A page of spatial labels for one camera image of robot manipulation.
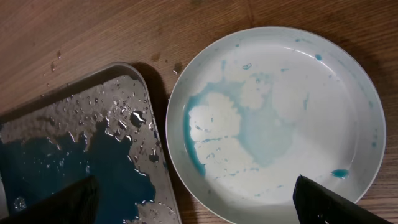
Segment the large dark serving tray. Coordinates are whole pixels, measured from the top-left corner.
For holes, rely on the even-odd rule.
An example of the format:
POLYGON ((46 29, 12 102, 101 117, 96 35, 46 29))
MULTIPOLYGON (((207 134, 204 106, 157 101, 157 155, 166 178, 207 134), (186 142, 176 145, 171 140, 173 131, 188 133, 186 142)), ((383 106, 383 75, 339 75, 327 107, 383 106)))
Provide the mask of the large dark serving tray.
POLYGON ((1 219, 94 176, 94 223, 180 223, 142 75, 112 63, 1 115, 1 219))

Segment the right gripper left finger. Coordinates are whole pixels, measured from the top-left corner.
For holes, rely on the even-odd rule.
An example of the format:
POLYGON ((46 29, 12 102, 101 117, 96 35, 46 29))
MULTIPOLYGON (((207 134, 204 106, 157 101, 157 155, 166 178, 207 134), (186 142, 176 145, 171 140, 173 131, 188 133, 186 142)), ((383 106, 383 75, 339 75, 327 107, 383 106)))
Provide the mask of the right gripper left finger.
POLYGON ((1 224, 92 224, 96 220, 99 200, 100 185, 91 175, 32 207, 1 219, 1 224))

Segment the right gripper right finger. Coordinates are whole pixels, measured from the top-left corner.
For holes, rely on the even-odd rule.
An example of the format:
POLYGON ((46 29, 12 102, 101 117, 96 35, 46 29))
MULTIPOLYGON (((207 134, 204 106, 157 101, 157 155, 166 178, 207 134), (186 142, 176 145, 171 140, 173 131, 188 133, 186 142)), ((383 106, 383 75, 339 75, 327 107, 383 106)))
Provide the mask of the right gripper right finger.
POLYGON ((391 224, 302 175, 293 202, 300 224, 391 224))

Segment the white plate top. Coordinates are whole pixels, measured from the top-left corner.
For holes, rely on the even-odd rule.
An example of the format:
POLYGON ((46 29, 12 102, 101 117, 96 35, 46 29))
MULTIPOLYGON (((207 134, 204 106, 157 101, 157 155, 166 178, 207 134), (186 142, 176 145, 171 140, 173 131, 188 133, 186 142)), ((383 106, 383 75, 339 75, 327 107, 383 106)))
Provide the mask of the white plate top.
POLYGON ((382 164, 386 122, 368 74, 342 48, 288 27, 227 35, 184 69, 166 137, 189 192, 232 223, 297 223, 306 176, 351 202, 382 164))

